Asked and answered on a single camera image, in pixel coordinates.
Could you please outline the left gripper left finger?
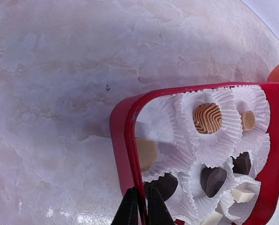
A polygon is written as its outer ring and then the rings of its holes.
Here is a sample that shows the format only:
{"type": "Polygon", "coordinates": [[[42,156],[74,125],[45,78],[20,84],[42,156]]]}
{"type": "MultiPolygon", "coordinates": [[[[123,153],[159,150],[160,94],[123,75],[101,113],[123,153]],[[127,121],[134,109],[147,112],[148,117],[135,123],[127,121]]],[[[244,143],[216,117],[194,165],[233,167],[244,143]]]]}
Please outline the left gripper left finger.
{"type": "Polygon", "coordinates": [[[135,187],[127,189],[111,225],[138,225],[138,193],[135,187]]]}

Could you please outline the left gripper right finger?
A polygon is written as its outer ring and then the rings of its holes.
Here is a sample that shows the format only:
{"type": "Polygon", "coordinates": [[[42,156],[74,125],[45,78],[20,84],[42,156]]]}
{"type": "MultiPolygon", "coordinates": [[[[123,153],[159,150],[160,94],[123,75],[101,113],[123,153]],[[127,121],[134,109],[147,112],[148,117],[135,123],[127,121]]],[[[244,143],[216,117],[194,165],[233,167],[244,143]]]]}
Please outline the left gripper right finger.
{"type": "Polygon", "coordinates": [[[149,225],[175,224],[157,188],[148,188],[147,211],[149,225]]]}

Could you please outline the dark brown chocolate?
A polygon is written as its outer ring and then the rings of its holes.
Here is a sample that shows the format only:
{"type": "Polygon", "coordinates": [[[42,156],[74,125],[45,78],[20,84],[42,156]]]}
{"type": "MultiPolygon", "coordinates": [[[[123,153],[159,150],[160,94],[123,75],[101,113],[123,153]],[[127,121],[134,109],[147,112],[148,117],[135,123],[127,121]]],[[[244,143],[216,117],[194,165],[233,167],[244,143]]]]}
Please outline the dark brown chocolate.
{"type": "Polygon", "coordinates": [[[157,180],[151,182],[144,182],[145,197],[148,198],[148,188],[157,188],[163,201],[167,201],[176,191],[178,186],[178,180],[171,173],[165,173],[164,176],[160,176],[157,180]]]}

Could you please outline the white rectangular chocolate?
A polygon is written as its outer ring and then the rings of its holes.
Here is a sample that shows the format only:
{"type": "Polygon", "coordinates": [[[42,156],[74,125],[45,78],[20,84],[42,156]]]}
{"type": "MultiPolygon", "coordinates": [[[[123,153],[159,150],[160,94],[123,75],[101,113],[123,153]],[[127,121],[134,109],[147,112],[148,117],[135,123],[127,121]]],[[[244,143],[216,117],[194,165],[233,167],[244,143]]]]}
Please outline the white rectangular chocolate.
{"type": "Polygon", "coordinates": [[[200,225],[217,225],[222,218],[223,215],[214,210],[200,225]]]}

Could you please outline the white oval chocolate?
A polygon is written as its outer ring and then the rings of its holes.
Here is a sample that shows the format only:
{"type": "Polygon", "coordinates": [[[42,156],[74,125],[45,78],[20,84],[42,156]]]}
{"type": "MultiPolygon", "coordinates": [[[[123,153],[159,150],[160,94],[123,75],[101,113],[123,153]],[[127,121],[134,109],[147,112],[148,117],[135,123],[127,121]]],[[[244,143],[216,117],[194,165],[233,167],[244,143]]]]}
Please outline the white oval chocolate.
{"type": "Polygon", "coordinates": [[[141,138],[136,138],[139,165],[141,172],[148,171],[158,158],[156,143],[141,138]]]}

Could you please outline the dark heart chocolate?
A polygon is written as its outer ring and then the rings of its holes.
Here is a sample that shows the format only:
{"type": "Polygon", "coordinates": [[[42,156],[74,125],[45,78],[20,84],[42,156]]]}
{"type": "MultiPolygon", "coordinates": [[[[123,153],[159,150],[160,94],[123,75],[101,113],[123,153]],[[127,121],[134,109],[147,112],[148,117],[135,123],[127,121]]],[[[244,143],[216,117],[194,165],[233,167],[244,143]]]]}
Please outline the dark heart chocolate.
{"type": "Polygon", "coordinates": [[[202,169],[200,174],[201,188],[207,197],[214,197],[225,183],[227,171],[220,167],[202,169]]]}

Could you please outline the red chocolate box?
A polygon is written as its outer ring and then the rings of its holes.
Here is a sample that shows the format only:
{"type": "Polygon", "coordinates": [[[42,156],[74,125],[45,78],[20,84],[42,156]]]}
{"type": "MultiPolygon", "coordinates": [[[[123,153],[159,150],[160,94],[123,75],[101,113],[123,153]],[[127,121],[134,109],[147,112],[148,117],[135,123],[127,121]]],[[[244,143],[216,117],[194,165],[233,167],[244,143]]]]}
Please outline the red chocolate box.
{"type": "MultiPolygon", "coordinates": [[[[160,96],[237,85],[237,82],[228,82],[154,90],[147,94],[126,98],[115,106],[110,116],[110,133],[121,192],[125,193],[127,189],[132,187],[137,189],[140,225],[148,223],[143,183],[134,140],[135,121],[141,109],[149,101],[160,96]]],[[[265,92],[269,102],[269,94],[272,92],[269,83],[263,82],[259,86],[265,92]]],[[[279,197],[279,128],[275,131],[273,127],[269,126],[268,133],[271,138],[271,149],[266,165],[256,178],[261,182],[260,193],[251,215],[244,222],[246,225],[267,224],[275,212],[279,197]]]]}

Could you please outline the white square chocolate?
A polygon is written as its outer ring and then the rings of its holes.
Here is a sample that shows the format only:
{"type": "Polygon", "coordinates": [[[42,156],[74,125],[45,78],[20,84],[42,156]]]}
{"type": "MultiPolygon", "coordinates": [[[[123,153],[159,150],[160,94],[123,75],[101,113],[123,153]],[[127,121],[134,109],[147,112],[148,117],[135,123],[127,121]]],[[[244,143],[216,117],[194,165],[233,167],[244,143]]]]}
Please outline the white square chocolate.
{"type": "Polygon", "coordinates": [[[237,203],[248,203],[253,199],[255,193],[247,189],[235,188],[231,191],[231,195],[237,203]]]}

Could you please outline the dark square chocolate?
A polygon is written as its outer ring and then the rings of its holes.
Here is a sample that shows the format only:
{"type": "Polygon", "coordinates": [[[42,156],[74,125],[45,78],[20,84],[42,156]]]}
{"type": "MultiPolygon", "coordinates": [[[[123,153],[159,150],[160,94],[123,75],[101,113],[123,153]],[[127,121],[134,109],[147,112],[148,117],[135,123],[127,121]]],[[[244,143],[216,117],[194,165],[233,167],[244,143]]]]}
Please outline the dark square chocolate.
{"type": "Polygon", "coordinates": [[[241,153],[237,158],[232,157],[233,173],[249,175],[251,169],[250,155],[248,152],[241,153]]]}

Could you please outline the tan ridged square chocolate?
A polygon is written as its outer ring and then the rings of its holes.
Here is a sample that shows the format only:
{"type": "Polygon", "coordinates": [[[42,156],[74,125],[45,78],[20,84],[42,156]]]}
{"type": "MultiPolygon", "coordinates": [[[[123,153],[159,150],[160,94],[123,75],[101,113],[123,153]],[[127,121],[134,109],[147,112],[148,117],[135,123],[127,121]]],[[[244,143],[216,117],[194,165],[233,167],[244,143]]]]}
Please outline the tan ridged square chocolate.
{"type": "Polygon", "coordinates": [[[193,121],[198,133],[213,134],[222,127],[222,113],[215,103],[204,103],[195,109],[193,121]]]}

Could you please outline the tan round chocolate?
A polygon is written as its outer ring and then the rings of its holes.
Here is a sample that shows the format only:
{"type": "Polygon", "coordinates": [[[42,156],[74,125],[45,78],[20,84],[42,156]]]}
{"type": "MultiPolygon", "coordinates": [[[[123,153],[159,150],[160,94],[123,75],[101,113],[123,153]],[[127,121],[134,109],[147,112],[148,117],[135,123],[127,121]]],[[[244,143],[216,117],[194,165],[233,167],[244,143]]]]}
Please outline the tan round chocolate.
{"type": "Polygon", "coordinates": [[[251,131],[256,125],[256,118],[252,111],[246,111],[241,114],[243,131],[251,131]]]}

